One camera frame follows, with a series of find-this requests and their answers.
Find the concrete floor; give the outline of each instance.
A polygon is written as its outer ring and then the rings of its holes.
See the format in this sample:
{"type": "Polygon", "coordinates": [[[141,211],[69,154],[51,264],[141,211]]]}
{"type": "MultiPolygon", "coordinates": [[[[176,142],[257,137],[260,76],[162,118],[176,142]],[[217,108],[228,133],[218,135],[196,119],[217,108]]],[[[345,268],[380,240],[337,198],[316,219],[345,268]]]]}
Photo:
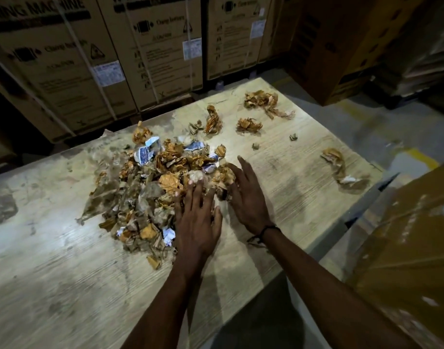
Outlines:
{"type": "MultiPolygon", "coordinates": [[[[444,115],[427,105],[413,102],[389,111],[361,93],[322,107],[284,70],[273,69],[260,76],[355,152],[387,170],[387,176],[405,173],[416,178],[444,163],[444,115]]],[[[304,305],[294,289],[288,288],[286,276],[281,274],[203,348],[322,349],[329,346],[320,334],[311,330],[311,318],[307,317],[307,311],[305,315],[304,305]]]]}

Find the packing strap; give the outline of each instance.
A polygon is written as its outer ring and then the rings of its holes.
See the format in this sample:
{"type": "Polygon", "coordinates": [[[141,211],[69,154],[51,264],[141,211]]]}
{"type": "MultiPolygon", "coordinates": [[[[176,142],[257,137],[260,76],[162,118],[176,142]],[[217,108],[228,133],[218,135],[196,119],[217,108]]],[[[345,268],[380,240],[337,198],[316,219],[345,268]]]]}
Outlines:
{"type": "Polygon", "coordinates": [[[153,89],[153,93],[154,93],[154,97],[156,99],[156,102],[157,102],[157,104],[159,104],[159,97],[157,96],[156,87],[154,86],[153,79],[151,78],[151,72],[149,71],[148,58],[146,57],[146,53],[143,51],[143,47],[140,45],[138,37],[136,36],[136,33],[134,31],[132,18],[130,17],[130,13],[128,12],[128,6],[127,6],[126,2],[124,2],[123,5],[125,7],[125,14],[126,14],[126,18],[128,19],[130,31],[132,32],[132,35],[133,35],[133,40],[135,41],[136,48],[138,49],[138,52],[140,53],[140,58],[141,58],[141,61],[144,65],[144,69],[146,70],[146,74],[148,75],[149,84],[151,85],[151,88],[153,89]]]}
{"type": "Polygon", "coordinates": [[[65,131],[67,131],[72,136],[76,136],[75,132],[73,132],[60,118],[57,117],[54,112],[49,109],[42,100],[40,100],[32,91],[30,91],[24,83],[22,83],[10,70],[4,66],[2,62],[0,62],[0,67],[39,105],[41,108],[49,114],[50,117],[65,131]]]}
{"type": "Polygon", "coordinates": [[[83,50],[83,47],[81,46],[72,26],[70,25],[70,22],[68,21],[67,17],[65,17],[65,12],[64,12],[62,6],[60,5],[58,0],[53,0],[53,1],[54,1],[54,5],[55,5],[57,11],[59,12],[59,14],[61,15],[61,17],[64,21],[65,26],[67,27],[68,32],[70,33],[70,36],[73,38],[76,48],[78,49],[81,57],[83,58],[85,65],[88,67],[88,70],[91,73],[91,76],[93,77],[94,81],[96,82],[96,85],[99,89],[99,93],[101,94],[102,99],[104,100],[104,103],[106,104],[108,111],[110,112],[110,114],[112,115],[114,120],[117,120],[117,116],[115,115],[114,109],[110,105],[109,99],[107,99],[106,94],[104,93],[104,90],[102,89],[102,86],[99,84],[96,74],[94,73],[94,70],[88,61],[88,57],[86,56],[85,51],[83,50]]]}
{"type": "Polygon", "coordinates": [[[188,0],[185,0],[185,12],[187,17],[187,34],[188,34],[188,50],[190,53],[190,91],[193,90],[193,54],[191,52],[191,29],[190,29],[190,12],[188,9],[188,0]]]}

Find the white label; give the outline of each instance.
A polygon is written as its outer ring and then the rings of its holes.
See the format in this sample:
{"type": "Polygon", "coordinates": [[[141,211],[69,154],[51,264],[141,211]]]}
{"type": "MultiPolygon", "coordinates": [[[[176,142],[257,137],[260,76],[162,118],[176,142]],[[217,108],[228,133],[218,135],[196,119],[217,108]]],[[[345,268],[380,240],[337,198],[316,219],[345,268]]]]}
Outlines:
{"type": "Polygon", "coordinates": [[[186,60],[190,60],[190,58],[199,58],[202,56],[202,38],[192,39],[189,42],[183,42],[183,58],[186,60]]]}
{"type": "Polygon", "coordinates": [[[251,25],[251,35],[249,36],[250,39],[254,38],[260,38],[264,34],[264,27],[265,27],[265,19],[262,21],[255,21],[251,25]]]}
{"type": "Polygon", "coordinates": [[[95,66],[93,67],[93,71],[101,87],[107,87],[125,81],[119,60],[95,66]]]}

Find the person's right hand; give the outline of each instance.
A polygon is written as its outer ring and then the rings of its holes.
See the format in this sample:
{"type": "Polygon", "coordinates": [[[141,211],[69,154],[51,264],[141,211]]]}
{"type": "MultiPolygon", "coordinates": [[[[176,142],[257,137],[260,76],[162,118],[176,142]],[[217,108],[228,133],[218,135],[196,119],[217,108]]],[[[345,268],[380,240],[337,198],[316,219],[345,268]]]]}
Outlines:
{"type": "Polygon", "coordinates": [[[265,227],[275,224],[270,220],[264,193],[262,193],[251,164],[240,156],[238,156],[238,161],[242,169],[228,164],[236,176],[236,181],[228,186],[228,191],[232,196],[231,205],[240,223],[249,232],[257,235],[265,227]]]}

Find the hand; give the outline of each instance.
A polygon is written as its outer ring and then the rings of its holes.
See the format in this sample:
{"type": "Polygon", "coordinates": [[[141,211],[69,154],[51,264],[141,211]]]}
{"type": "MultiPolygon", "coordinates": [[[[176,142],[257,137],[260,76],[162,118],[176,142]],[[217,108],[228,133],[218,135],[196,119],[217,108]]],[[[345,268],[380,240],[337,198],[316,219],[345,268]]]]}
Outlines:
{"type": "Polygon", "coordinates": [[[242,170],[233,164],[228,164],[236,176],[236,181],[228,187],[232,196],[231,205],[240,223],[250,233],[257,235],[266,226],[275,224],[270,220],[264,193],[262,193],[251,164],[240,156],[238,156],[238,161],[242,170]]]}
{"type": "Polygon", "coordinates": [[[200,180],[194,187],[195,183],[190,181],[183,209],[181,194],[175,194],[175,244],[178,254],[174,267],[182,267],[187,278],[192,278],[202,270],[217,245],[222,229],[220,207],[215,209],[214,221],[211,223],[215,190],[211,188],[204,197],[203,181],[200,180]]]}

